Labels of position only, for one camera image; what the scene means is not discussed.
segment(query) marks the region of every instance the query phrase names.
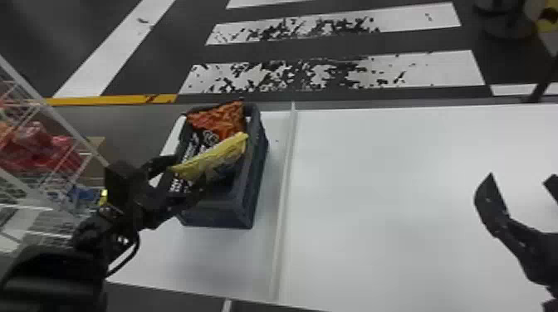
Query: metal rod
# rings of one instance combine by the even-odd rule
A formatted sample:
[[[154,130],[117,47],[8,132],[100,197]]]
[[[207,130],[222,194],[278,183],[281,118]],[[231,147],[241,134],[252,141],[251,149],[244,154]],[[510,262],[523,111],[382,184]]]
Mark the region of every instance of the metal rod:
[[[554,56],[554,61],[552,62],[551,69],[546,73],[546,75],[536,84],[535,89],[529,95],[526,103],[539,103],[541,102],[542,96],[545,94],[548,85],[552,82],[552,78],[558,72],[558,53]]]

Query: crosswalk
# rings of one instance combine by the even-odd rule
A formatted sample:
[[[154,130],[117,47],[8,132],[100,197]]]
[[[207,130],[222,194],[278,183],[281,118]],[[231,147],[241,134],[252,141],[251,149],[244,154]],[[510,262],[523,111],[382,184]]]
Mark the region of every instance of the crosswalk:
[[[397,98],[398,90],[405,90],[405,98],[460,87],[482,89],[479,96],[528,90],[513,84],[523,75],[513,72],[513,62],[478,43],[470,7],[464,11],[463,4],[138,0],[60,88],[45,96],[265,93],[266,99],[284,100],[288,93],[288,100],[312,100],[332,91],[337,100],[372,100],[378,95],[372,90],[392,90],[389,98]],[[538,77],[538,70],[520,71],[529,75],[527,83]]]
[[[411,32],[460,27],[450,2],[231,22],[215,26],[206,45]]]
[[[471,51],[194,65],[181,94],[484,85]]]

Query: floor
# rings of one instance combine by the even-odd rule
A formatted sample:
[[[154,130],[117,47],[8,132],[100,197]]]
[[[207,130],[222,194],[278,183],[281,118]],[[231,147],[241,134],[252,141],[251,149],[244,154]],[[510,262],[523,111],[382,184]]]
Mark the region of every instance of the floor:
[[[5,0],[0,6],[0,27],[17,29],[4,34],[0,54],[43,96],[57,98],[487,97],[513,94],[498,85],[535,83],[551,61],[546,45],[556,46],[556,36],[547,34],[545,42],[491,39],[469,0]]]

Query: road marking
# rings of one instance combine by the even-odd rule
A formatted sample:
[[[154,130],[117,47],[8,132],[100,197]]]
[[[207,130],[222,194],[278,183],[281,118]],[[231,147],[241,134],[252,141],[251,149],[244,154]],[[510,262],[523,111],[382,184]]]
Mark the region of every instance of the road marking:
[[[54,97],[101,95],[173,2],[142,0]]]
[[[216,25],[206,45],[460,27],[450,2]]]
[[[68,105],[137,105],[174,103],[174,94],[167,95],[106,95],[76,98],[52,98],[46,102],[52,106]]]
[[[228,2],[227,9],[237,7],[260,7],[289,2],[304,2],[310,0],[231,0]]]
[[[504,95],[529,95],[536,84],[517,84],[517,85],[491,85],[490,89],[495,96]],[[546,89],[545,95],[558,95],[558,82],[553,82]]]
[[[484,85],[470,50],[194,65],[180,94]]]

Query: yellow line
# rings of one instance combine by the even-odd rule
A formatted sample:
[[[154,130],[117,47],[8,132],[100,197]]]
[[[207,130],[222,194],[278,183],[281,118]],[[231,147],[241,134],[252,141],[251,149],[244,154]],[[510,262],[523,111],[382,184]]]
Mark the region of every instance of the yellow line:
[[[46,99],[52,106],[64,105],[141,105],[174,103],[177,95],[107,95],[83,98]]]

